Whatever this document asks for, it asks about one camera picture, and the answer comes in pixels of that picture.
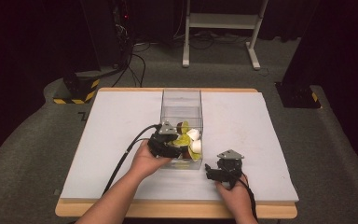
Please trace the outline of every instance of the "human hand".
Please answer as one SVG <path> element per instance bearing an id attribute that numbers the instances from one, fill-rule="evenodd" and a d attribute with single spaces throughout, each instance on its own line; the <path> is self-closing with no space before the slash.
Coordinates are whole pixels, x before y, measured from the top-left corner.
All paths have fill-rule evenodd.
<path id="1" fill-rule="evenodd" d="M 241 180 L 248 185 L 245 175 L 241 176 Z M 237 181 L 232 189 L 226 189 L 226 187 L 218 181 L 215 181 L 214 183 L 222 196 L 227 209 L 235 217 L 237 224 L 257 223 L 252 213 L 252 203 L 248 190 L 240 181 Z"/>
<path id="2" fill-rule="evenodd" d="M 149 150 L 147 140 L 142 141 L 136 151 L 129 173 L 139 176 L 141 180 L 152 175 L 159 167 L 170 162 L 172 158 L 158 157 L 155 158 Z"/>

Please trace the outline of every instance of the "white metal stand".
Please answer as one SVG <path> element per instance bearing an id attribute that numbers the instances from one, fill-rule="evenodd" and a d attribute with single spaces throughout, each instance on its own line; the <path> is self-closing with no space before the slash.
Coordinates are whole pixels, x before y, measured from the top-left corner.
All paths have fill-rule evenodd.
<path id="1" fill-rule="evenodd" d="M 187 0 L 186 9 L 186 33 L 183 50 L 183 67 L 190 66 L 190 47 L 188 43 L 190 27 L 199 28 L 223 28 L 223 29 L 244 29 L 254 30 L 250 42 L 246 42 L 246 49 L 252 61 L 254 70 L 260 69 L 260 63 L 255 55 L 255 41 L 263 21 L 269 0 L 262 0 L 260 11 L 257 15 L 231 15 L 231 14 L 208 14 L 190 13 L 190 0 Z"/>

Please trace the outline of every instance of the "person's left hand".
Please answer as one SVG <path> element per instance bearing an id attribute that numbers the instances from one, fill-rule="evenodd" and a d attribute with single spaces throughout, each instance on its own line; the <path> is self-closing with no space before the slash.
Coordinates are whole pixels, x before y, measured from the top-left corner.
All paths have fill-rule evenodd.
<path id="1" fill-rule="evenodd" d="M 139 176 L 141 179 L 152 175 L 159 167 L 170 162 L 172 158 L 155 158 L 149 150 L 147 140 L 142 141 L 136 151 L 129 172 Z"/>

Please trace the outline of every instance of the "white board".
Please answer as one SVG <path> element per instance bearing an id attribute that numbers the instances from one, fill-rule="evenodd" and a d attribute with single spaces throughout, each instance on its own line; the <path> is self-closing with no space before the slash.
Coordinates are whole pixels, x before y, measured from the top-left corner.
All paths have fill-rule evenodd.
<path id="1" fill-rule="evenodd" d="M 161 91 L 99 91 L 89 114 L 62 199 L 99 199 L 128 145 L 145 127 L 158 124 Z M 202 92 L 203 156 L 199 170 L 160 169 L 138 188 L 135 199 L 221 200 L 204 164 L 233 149 L 245 158 L 257 202 L 297 202 L 286 161 L 260 92 Z M 149 130 L 142 137 L 150 137 Z M 130 168 L 136 144 L 114 183 Z"/>

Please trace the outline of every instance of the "clear plastic box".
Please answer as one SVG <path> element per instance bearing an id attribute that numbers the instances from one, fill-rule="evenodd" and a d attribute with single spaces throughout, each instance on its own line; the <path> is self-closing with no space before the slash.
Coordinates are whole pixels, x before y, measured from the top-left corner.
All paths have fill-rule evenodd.
<path id="1" fill-rule="evenodd" d="M 165 89 L 162 93 L 161 123 L 168 121 L 178 132 L 173 145 L 184 153 L 163 168 L 199 170 L 202 164 L 202 103 L 200 90 Z"/>

